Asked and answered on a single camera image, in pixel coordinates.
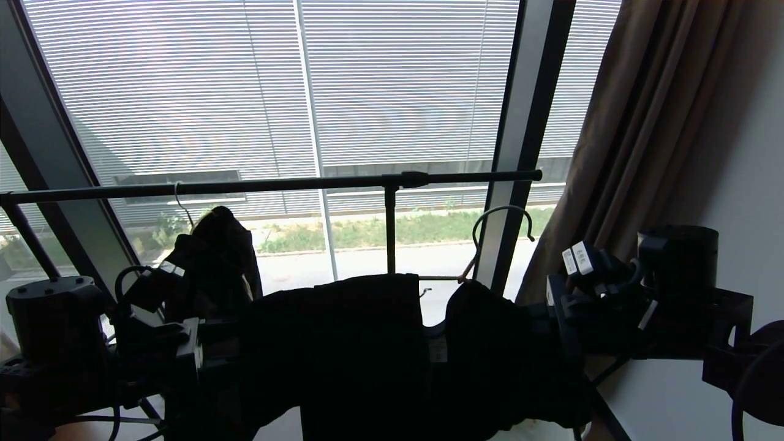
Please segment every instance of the curtain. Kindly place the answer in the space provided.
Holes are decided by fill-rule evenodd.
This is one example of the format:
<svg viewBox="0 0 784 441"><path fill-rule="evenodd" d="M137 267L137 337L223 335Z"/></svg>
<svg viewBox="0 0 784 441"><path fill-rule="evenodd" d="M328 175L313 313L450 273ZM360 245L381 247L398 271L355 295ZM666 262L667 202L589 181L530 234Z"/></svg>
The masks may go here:
<svg viewBox="0 0 784 441"><path fill-rule="evenodd" d="M561 251L580 240L632 257L662 217L743 2L625 0L604 53L564 194L534 251L518 304L543 301Z"/></svg>

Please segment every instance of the corrugated metal siding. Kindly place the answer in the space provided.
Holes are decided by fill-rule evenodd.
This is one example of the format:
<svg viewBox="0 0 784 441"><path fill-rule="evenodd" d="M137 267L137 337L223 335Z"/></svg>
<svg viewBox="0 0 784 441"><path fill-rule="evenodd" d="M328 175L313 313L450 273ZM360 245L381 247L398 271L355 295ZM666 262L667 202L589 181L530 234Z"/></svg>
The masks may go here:
<svg viewBox="0 0 784 441"><path fill-rule="evenodd" d="M302 3L325 165L492 157L517 1ZM314 174L291 0L24 4L102 185L134 173ZM578 2L542 157L571 155L618 6ZM559 196L535 188L531 201ZM426 208L444 195L401 197ZM472 205L484 197L460 196ZM376 203L329 200L333 213ZM111 203L126 225L182 215ZM318 193L227 205L240 217L317 213Z"/></svg>
<svg viewBox="0 0 784 441"><path fill-rule="evenodd" d="M540 158L572 156L621 0L578 0Z"/></svg>

